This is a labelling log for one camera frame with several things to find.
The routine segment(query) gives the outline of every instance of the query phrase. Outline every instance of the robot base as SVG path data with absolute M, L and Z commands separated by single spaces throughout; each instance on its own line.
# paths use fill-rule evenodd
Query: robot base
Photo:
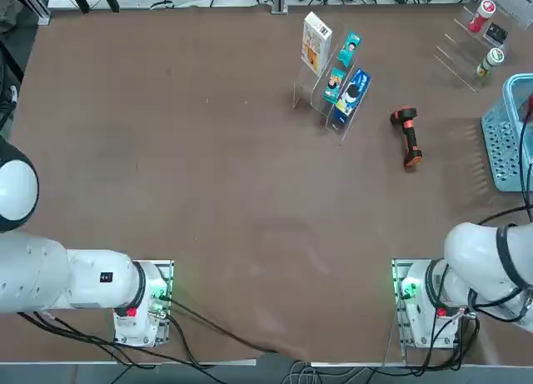
M 168 342 L 170 302 L 157 296 L 172 298 L 174 261 L 137 261 L 146 277 L 146 287 L 141 304 L 135 312 L 128 311 L 124 317 L 113 313 L 115 342 L 132 347 L 156 347 Z
M 427 296 L 425 274 L 431 259 L 392 259 L 392 280 L 396 299 L 396 316 L 400 331 L 401 352 L 406 359 L 406 347 L 429 348 L 435 308 Z M 406 295 L 406 286 L 412 292 Z M 433 345 L 434 348 L 453 348 L 457 332 L 456 317 L 436 319 L 435 334 L 450 319 L 454 321 L 444 329 Z

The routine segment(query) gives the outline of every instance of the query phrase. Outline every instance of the black handle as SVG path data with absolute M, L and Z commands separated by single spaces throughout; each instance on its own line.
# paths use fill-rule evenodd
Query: black handle
M 416 144 L 416 135 L 414 127 L 403 127 L 403 132 L 406 135 L 407 152 L 404 159 L 404 166 L 409 167 L 418 163 L 422 159 L 422 151 Z

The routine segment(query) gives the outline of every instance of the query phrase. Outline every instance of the teal box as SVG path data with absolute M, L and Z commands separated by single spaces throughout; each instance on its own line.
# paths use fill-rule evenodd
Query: teal box
M 339 92 L 341 90 L 342 79 L 346 74 L 337 68 L 333 68 L 331 71 L 330 79 L 327 82 L 326 90 L 324 91 L 324 98 L 333 104 L 339 98 Z
M 350 66 L 351 57 L 356 53 L 356 48 L 359 47 L 361 41 L 362 38 L 354 32 L 350 32 L 348 37 L 346 37 L 346 41 L 339 52 L 338 58 L 345 67 Z

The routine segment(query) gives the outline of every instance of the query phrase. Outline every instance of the bottle cap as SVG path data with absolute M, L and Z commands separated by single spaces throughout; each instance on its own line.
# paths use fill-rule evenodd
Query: bottle cap
M 496 4 L 491 0 L 481 1 L 480 6 L 477 8 L 477 12 L 484 18 L 488 19 L 494 12 L 496 12 Z
M 505 57 L 505 54 L 499 48 L 492 48 L 489 53 L 486 54 L 486 60 L 491 66 L 500 66 Z

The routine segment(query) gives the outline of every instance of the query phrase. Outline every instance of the orange handheld scanner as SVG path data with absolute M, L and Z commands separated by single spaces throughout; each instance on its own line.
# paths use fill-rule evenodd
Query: orange handheld scanner
M 401 125 L 401 130 L 406 139 L 406 156 L 403 161 L 404 167 L 415 166 L 422 161 L 422 151 L 416 145 L 415 127 L 413 119 L 417 117 L 415 107 L 404 107 L 391 114 L 391 123 L 393 126 Z

